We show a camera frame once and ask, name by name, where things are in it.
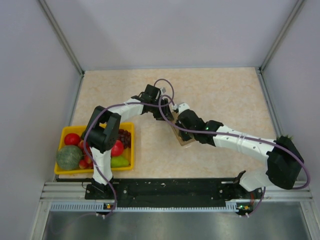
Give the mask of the brown cardboard express box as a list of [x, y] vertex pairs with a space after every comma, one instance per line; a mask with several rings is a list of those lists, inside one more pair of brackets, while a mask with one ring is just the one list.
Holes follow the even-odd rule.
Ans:
[[[177, 125], [178, 127], [182, 128], [183, 126], [181, 123], [178, 121], [178, 114], [176, 112], [172, 112], [173, 120], [171, 121], [173, 124]], [[177, 138], [179, 144], [182, 147], [187, 147], [189, 144], [195, 142], [194, 138], [191, 138], [190, 135], [187, 132], [181, 131], [175, 127], [171, 127], [175, 137]]]

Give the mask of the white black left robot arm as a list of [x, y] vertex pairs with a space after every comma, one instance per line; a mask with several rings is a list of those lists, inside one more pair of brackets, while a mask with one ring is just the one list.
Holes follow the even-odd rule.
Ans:
[[102, 198], [109, 198], [114, 191], [108, 182], [113, 178], [111, 149], [118, 139], [120, 124], [145, 113], [152, 113], [156, 120], [162, 121], [160, 110], [172, 120], [168, 99], [160, 99], [164, 93], [165, 88], [148, 84], [143, 92], [123, 103], [109, 107], [99, 105], [93, 110], [83, 137], [93, 156], [93, 183]]

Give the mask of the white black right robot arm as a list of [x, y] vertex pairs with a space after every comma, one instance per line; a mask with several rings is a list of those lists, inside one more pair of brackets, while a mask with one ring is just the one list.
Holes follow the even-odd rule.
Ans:
[[255, 138], [218, 121], [205, 122], [190, 109], [176, 109], [175, 113], [175, 123], [184, 141], [195, 139], [201, 144], [235, 150], [264, 164], [254, 171], [244, 170], [234, 179], [233, 192], [237, 197], [245, 198], [251, 191], [268, 186], [293, 189], [304, 160], [289, 137]]

